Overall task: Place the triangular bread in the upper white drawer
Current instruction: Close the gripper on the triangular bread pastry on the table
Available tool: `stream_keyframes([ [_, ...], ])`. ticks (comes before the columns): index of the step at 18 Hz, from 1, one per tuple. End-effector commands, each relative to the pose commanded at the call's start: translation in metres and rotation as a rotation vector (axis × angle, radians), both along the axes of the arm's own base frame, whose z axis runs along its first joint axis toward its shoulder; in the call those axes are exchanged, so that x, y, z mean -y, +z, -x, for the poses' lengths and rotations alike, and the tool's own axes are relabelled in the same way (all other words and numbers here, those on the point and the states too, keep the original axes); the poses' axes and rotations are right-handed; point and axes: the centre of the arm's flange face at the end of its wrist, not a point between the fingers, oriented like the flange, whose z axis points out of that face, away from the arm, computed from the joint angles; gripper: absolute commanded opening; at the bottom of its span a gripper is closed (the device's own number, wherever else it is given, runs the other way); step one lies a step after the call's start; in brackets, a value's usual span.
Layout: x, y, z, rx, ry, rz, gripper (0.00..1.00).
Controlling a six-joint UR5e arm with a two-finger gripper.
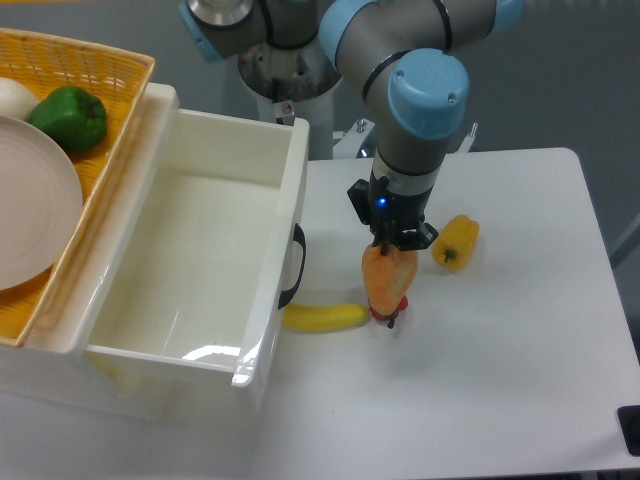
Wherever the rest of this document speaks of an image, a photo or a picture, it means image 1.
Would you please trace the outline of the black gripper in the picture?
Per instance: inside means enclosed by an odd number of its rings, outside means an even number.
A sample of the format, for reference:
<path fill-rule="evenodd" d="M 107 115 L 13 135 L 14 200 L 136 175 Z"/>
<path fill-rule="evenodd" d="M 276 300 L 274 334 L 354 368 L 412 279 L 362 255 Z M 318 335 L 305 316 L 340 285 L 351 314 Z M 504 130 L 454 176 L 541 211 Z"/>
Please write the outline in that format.
<path fill-rule="evenodd" d="M 424 210 L 431 191 L 403 195 L 392 189 L 391 179 L 371 173 L 368 180 L 357 180 L 347 195 L 363 225 L 373 235 L 372 245 L 386 256 L 395 246 L 399 250 L 426 250 L 438 231 L 425 222 Z"/>

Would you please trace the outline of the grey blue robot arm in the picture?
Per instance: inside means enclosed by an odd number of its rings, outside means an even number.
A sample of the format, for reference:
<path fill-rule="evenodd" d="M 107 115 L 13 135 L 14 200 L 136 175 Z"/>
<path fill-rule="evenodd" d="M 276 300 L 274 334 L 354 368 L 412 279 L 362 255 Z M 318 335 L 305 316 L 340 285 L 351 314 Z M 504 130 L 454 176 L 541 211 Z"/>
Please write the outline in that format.
<path fill-rule="evenodd" d="M 372 112 L 368 179 L 348 191 L 373 243 L 415 251 L 436 239 L 424 219 L 469 77 L 453 51 L 512 25 L 519 1 L 184 1 L 179 12 L 209 61 L 236 57 L 268 120 L 291 123 L 340 82 Z"/>

